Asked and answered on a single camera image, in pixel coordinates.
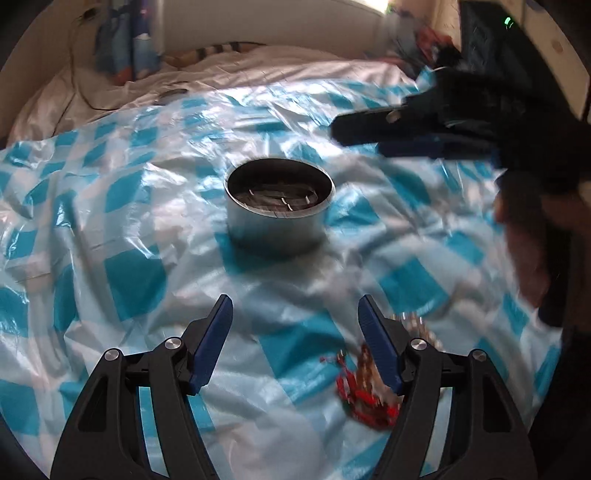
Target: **striped fabric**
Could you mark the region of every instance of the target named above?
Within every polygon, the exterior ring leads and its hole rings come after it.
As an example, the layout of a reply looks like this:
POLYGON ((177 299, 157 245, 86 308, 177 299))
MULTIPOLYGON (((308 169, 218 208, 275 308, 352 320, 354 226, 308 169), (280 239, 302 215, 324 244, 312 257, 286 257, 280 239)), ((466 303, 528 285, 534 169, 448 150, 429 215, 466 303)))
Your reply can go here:
POLYGON ((216 53, 227 53, 231 51, 238 53, 248 53, 263 45, 264 44, 262 43, 256 42, 233 41, 230 43, 211 45, 209 47, 196 48, 194 50, 168 53, 163 56, 163 60, 173 67, 182 69, 188 67, 189 65, 194 65, 195 63, 206 59, 210 55, 215 55, 216 53))
MULTIPOLYGON (((341 80, 217 91, 0 153, 0 410, 45 472, 102 352, 152 349, 221 293, 234 323, 191 406, 222 479, 368 476, 387 436, 347 417, 338 368, 319 362, 359 352, 364 294, 386 314, 425 316, 447 351, 487 351, 531 421, 560 332, 517 297, 491 168, 387 160, 328 138, 337 114, 415 91, 341 80), (223 176, 267 156, 317 164, 336 185, 328 241, 289 261, 237 250, 226 231, 223 176)), ((152 467, 165 472, 147 389, 141 406, 152 467)))

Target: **metal screw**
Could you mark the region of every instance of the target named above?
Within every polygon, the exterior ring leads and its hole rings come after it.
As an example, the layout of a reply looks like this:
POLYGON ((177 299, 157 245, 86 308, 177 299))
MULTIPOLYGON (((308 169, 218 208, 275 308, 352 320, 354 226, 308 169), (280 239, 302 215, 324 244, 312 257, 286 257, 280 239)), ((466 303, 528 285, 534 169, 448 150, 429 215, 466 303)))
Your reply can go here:
POLYGON ((410 346, 415 350, 425 350, 427 348, 427 342, 422 338, 414 338, 411 340, 410 346))
POLYGON ((472 356, 474 357, 474 360, 478 360, 479 362, 484 362, 488 358, 486 352, 483 352, 482 350, 474 350, 472 356))
POLYGON ((345 357, 347 357, 347 352, 345 352, 344 350, 340 350, 339 353, 336 354, 337 363, 344 362, 345 357))
POLYGON ((183 341, 178 338, 178 337, 171 337, 168 340, 166 340, 164 342, 164 346, 168 349, 168 350, 176 350, 178 347, 181 346, 181 344, 183 343, 183 341))
POLYGON ((108 362, 112 362, 113 360, 117 360, 119 357, 119 351, 116 348, 112 348, 111 350, 107 350, 105 352, 105 360, 108 362))

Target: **finger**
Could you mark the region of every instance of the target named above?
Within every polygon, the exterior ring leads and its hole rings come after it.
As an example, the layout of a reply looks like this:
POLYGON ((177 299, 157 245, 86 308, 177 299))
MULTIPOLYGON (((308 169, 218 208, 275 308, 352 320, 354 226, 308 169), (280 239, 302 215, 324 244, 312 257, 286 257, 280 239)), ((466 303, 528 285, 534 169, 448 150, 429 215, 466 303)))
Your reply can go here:
POLYGON ((517 225, 507 224, 505 238, 519 292, 532 307, 539 307, 550 286, 544 251, 533 236, 517 225))
POLYGON ((591 239, 591 209, 577 193, 542 195, 542 210, 556 226, 591 239))
POLYGON ((550 288, 550 277, 545 270, 531 271, 515 266, 519 292, 534 308, 539 307, 550 288))
POLYGON ((493 204, 493 216, 496 223, 504 224, 506 222, 505 202, 503 202, 503 195, 498 194, 493 204))
POLYGON ((516 267, 532 273, 545 268, 544 251, 535 238, 517 225, 507 224, 505 239, 516 267))

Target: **white wall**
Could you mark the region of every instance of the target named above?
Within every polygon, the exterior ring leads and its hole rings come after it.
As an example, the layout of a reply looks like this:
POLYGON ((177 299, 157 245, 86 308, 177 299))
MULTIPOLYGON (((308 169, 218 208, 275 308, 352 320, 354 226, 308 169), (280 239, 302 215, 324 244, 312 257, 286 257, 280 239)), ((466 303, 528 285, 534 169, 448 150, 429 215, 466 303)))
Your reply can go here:
POLYGON ((255 41, 359 57, 381 17, 348 0, 165 0, 164 36, 167 51, 255 41))
MULTIPOLYGON (((0 138, 32 95, 67 64, 67 36, 72 21, 97 0, 54 0, 29 26, 0 71, 0 138)), ((76 44, 79 62, 90 61, 97 23, 81 27, 76 44)))
POLYGON ((437 16, 440 0, 391 0, 390 3, 431 25, 437 16))

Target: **metal can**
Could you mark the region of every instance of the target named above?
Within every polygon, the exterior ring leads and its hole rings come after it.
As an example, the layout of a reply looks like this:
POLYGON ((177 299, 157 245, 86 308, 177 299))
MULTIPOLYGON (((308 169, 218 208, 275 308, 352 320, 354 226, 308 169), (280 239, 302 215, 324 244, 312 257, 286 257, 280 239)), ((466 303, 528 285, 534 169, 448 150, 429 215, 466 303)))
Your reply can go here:
POLYGON ((309 251, 326 237, 324 219, 335 185, 300 160, 260 158, 225 178, 228 232, 233 242, 272 257, 309 251))

